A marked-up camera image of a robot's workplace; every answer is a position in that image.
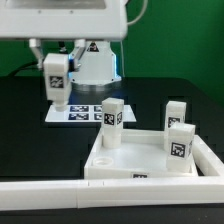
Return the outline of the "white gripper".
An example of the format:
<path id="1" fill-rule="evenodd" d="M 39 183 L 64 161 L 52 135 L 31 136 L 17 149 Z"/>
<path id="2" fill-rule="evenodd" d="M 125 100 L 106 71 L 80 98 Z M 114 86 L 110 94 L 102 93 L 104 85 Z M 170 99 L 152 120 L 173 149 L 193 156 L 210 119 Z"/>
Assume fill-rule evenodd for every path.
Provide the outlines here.
<path id="1" fill-rule="evenodd" d="M 44 61 L 40 39 L 77 39 L 69 54 L 69 71 L 76 72 L 86 40 L 119 41 L 127 35 L 126 3 L 127 0 L 0 0 L 0 39 L 31 38 L 29 47 L 39 70 Z"/>

